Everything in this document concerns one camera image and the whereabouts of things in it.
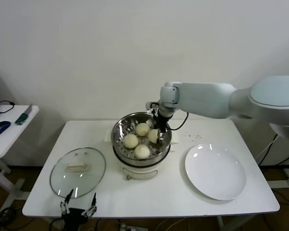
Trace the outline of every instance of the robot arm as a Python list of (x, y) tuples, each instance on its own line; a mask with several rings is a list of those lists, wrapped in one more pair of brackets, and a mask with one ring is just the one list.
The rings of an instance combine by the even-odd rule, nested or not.
[(160, 91), (159, 120), (168, 121), (178, 109), (216, 119), (258, 119), (289, 139), (289, 76), (269, 77), (241, 90), (226, 83), (167, 82)]

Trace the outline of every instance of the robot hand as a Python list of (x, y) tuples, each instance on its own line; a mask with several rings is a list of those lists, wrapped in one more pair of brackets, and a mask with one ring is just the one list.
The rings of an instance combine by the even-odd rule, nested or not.
[(64, 231), (78, 231), (79, 226), (88, 221), (88, 218), (93, 216), (97, 210), (96, 193), (94, 194), (91, 206), (89, 209), (69, 208), (68, 203), (72, 197), (73, 189), (66, 196), (65, 200), (60, 203), (62, 218), (64, 220)]

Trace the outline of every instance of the white wall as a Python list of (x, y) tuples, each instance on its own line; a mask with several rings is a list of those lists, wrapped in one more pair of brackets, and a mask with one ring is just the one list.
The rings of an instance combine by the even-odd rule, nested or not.
[[(277, 74), (289, 74), (289, 0), (0, 0), (0, 98), (41, 109), (10, 164), (42, 165), (67, 120), (143, 111), (165, 81)], [(273, 137), (238, 126), (254, 153)]]

